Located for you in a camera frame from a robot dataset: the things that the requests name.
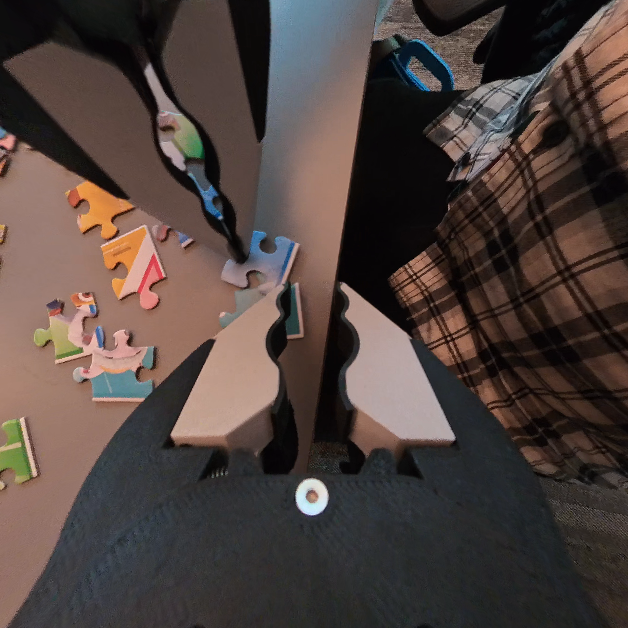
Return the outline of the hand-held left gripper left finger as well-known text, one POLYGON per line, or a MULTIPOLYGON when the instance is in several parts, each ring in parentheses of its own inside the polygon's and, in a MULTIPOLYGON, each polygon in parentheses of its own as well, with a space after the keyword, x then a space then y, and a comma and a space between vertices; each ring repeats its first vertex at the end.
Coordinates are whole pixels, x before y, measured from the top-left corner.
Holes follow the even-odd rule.
POLYGON ((176 445, 250 450, 269 474, 291 472, 298 432, 279 357, 292 285, 272 288, 219 332, 171 432, 176 445))

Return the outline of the jigsaw puzzle pieces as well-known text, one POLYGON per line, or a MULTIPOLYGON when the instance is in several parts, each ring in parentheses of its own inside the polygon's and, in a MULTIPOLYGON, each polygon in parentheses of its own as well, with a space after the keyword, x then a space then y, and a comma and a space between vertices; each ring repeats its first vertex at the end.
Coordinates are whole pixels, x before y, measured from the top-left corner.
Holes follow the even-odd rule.
POLYGON ((67 363, 88 368, 114 333, 154 346, 161 382, 217 331, 223 258, 177 238, 160 247, 154 218, 79 180, 40 153, 19 150, 1 181, 1 488, 37 474, 44 440, 89 422, 87 389, 67 363))

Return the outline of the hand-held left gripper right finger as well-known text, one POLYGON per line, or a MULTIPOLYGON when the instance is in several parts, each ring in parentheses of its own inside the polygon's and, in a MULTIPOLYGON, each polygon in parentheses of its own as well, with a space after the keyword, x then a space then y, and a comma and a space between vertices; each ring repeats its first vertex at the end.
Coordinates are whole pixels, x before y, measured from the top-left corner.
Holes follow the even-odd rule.
POLYGON ((335 421, 347 445, 342 470, 376 450, 450 447, 456 437, 412 338, 347 283, 335 292, 335 421))

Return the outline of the grey desk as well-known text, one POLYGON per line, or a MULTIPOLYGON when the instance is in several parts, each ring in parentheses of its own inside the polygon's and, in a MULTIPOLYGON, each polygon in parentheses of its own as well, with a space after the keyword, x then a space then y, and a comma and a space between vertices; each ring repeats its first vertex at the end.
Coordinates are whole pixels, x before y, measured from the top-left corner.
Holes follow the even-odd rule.
MULTIPOLYGON (((300 244, 291 279, 300 283, 305 337, 288 341, 280 361, 298 428, 294 468, 304 472, 313 439, 328 318, 344 213, 374 34, 377 1, 271 1, 271 77, 266 136, 253 229, 300 244)), ((54 364, 53 346, 36 347, 48 326, 46 303, 93 292, 107 348, 122 328, 134 343, 156 347, 159 385, 219 330, 234 289, 220 280, 226 261, 192 236, 156 245, 167 278, 160 304, 144 310, 137 294, 119 301, 99 230, 82 234, 65 192, 81 181, 42 154, 20 146, 1 181, 1 422, 26 418, 40 475, 14 485, 2 478, 1 626, 9 624, 43 571, 69 510, 104 447, 138 405, 94 402, 89 382, 72 371, 89 358, 54 364)))

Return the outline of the blue rainbow puzzle piece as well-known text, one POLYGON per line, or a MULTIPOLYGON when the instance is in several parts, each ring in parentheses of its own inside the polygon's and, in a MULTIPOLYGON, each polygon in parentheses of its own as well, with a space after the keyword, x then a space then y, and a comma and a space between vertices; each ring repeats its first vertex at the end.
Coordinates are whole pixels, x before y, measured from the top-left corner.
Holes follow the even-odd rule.
POLYGON ((152 380, 138 381, 137 372, 154 367, 156 348, 132 346, 132 334, 126 329, 116 331, 113 337, 114 349, 94 347, 90 367, 75 368, 73 380, 90 381, 95 402, 142 402, 154 384, 152 380))

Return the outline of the plain teal puzzle piece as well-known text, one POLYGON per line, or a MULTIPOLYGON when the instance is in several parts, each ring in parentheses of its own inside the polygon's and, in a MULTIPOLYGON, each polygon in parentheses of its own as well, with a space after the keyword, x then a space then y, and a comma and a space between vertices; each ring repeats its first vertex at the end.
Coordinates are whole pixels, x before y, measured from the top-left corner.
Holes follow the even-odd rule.
MULTIPOLYGON (((235 319, 239 318, 246 310, 261 301, 273 287, 274 285, 271 282, 268 282, 256 287, 236 291, 234 293, 236 302, 235 311, 233 313, 225 311, 220 314, 219 323, 221 328, 227 327, 235 319)), ((305 336, 299 283, 291 284, 290 314, 286 320, 285 326, 287 340, 302 339, 305 336)))

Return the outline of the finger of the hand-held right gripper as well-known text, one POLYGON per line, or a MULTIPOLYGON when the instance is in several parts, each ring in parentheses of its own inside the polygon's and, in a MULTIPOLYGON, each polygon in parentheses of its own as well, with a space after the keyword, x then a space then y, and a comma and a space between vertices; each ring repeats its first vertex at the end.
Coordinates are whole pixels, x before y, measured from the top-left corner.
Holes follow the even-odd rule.
POLYGON ((163 153, 158 105, 109 63, 57 42, 3 60, 3 122, 71 172, 237 261, 246 247, 224 191, 210 199, 163 153))
POLYGON ((204 219, 246 259, 264 137, 263 1, 165 1, 158 76, 200 136, 184 159, 204 219))

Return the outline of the light blue stripe-edged puzzle piece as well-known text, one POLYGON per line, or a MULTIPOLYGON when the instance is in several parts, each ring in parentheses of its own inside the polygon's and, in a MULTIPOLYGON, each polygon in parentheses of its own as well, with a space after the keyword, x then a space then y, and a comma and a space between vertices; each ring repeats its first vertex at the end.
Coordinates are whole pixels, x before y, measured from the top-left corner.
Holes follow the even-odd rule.
POLYGON ((228 260, 220 278, 235 287, 246 288, 248 275, 258 272, 264 275, 262 286, 274 288, 285 283, 289 278, 300 245, 294 240, 278 236, 274 239, 275 250, 267 253, 261 248, 265 239, 265 232, 253 231, 247 260, 243 263, 228 260))

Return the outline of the person's plaid shirt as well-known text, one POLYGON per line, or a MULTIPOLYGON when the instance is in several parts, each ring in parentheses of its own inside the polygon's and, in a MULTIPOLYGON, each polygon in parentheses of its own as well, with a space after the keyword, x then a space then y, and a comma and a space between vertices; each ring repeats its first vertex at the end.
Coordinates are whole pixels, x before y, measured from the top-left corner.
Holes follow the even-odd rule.
POLYGON ((453 161, 435 243, 389 283, 413 335, 533 470, 627 490, 627 1, 425 129, 453 161))

